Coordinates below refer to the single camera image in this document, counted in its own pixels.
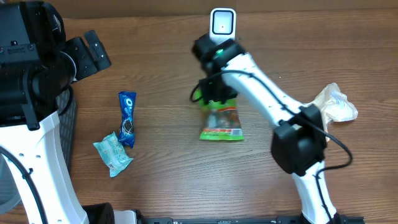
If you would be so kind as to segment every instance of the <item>gray mesh basket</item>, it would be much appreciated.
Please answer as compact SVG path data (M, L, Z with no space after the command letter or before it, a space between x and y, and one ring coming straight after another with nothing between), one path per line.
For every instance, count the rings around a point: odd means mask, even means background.
M65 107L68 98L69 91L64 91L60 96L57 97L57 103L59 107L58 112ZM76 103L73 99L69 110L60 117L61 147L69 172L71 165L73 138L75 133L76 109ZM13 209L18 203L20 203L20 201L21 197L19 196L11 172L3 156L0 156L0 214L6 213Z

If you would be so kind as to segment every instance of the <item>wooden tabletop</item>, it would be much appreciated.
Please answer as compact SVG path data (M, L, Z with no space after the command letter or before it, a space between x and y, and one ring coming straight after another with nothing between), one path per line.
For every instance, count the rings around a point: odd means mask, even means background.
M261 218L299 215L290 175L270 153L267 121L238 98L245 140L199 141L203 124L191 89L205 75L191 54L208 16L65 20L67 36L94 29L112 66L73 84L78 117L72 183L82 205L110 202L148 217ZM293 98L309 102L337 83L359 111L331 133L354 154L326 173L341 214L367 223L398 219L398 10L239 14L237 36L263 71ZM93 142L118 132L118 93L136 91L136 144L125 171L109 178ZM329 143L326 164L347 155ZM26 223L23 206L2 223Z

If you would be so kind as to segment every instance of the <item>crumpled white bag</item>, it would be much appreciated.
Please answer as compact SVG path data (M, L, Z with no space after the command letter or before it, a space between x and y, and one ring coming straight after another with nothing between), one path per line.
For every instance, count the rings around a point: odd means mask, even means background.
M322 114L323 128L328 130L328 125L334 122L351 121L358 116L358 110L347 100L347 96L340 92L336 83L327 85L308 106L315 104Z

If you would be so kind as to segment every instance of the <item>black cable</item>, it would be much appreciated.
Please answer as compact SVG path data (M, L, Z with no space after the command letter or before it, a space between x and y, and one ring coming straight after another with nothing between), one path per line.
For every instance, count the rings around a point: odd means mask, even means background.
M58 114L58 116L64 115L69 110L69 107L72 104L72 101L73 101L73 88L72 88L71 85L69 85L68 90L69 90L68 103L65 105L64 109Z
M9 151L5 150L5 148L0 146L0 154L5 155L12 163L15 164L15 166L19 169L19 171L22 174L22 178L24 178L27 182L27 185L29 186L30 190L32 191L33 198L35 198L37 209L39 210L40 217L42 219L43 224L47 224L47 217L45 215L45 210L44 206L42 203L42 199L40 198L39 192L37 191L37 188L35 184L33 183L32 177L30 174L33 172L33 169L30 168L29 172L25 170L25 167L19 162L17 158L15 158Z
M222 75L222 74L225 74L225 73L239 73L239 74L242 74L242 75L247 75L247 76L249 76L250 78L254 78L255 80L257 80L257 81L258 81L258 82L271 94L271 96L276 100L276 102L278 102L278 104L280 104L280 105L283 107L284 110L286 110L287 112L289 112L289 113L290 113L291 115L293 115L295 118L298 118L302 123L305 123L306 125L310 126L310 127L313 128L314 130L316 130L316 131L322 133L323 135L325 135L325 137L330 138L333 142L335 142L335 143L336 143L337 145L339 145L342 149L344 149L345 152L348 154L349 160L348 160L347 163L342 164L342 165L337 165L337 166L325 167L325 168L323 168L323 169L318 170L318 172L315 174L315 180L316 180L316 182L317 182L317 188L318 188L319 196L320 196L321 201L322 201L322 206L323 206L323 208L325 209L326 214L328 215L328 218L329 218L329 220L330 220L330 223L334 223L334 220L332 219L332 217L331 217L331 215L330 215L329 209L328 209L328 207L326 206L325 199L323 198L323 195L322 195L322 190L321 190L320 183L319 183L319 179L320 179L320 178L319 178L319 174L320 174L321 172L326 171L326 170L341 169L341 168L344 168L344 167L348 167L348 166L353 162L353 155L352 155L351 151L348 149L347 146L345 146L341 141L339 141L339 140L338 140L336 137L334 137L333 135L331 135L331 134L327 133L326 131L320 129L318 126L316 126L316 125L314 125L313 123L311 123L310 121L308 121L308 120L302 118L301 116L297 116L296 113L294 113L293 111L291 111L291 110L290 110L290 109L289 109L289 108L288 108L288 107L275 95L275 93L274 93L274 92L273 92L261 79L259 79L259 78L258 78L257 76L255 76L253 73L245 72L245 71L242 71L242 70L223 70L223 71L221 71L221 72L214 73L214 74L210 75L209 77L207 77L207 78L205 78L205 79L211 80L211 79L213 79L213 78L215 78L215 77L218 77L218 76L220 76L220 75ZM197 84L197 85L194 87L194 89L193 89L193 91L192 91L192 93L191 93L190 99L191 99L192 102L197 102L197 101L199 101L199 100L202 99L202 97L199 97L198 99L195 99L195 100L192 99L194 92L195 92L198 88L199 88L199 84Z

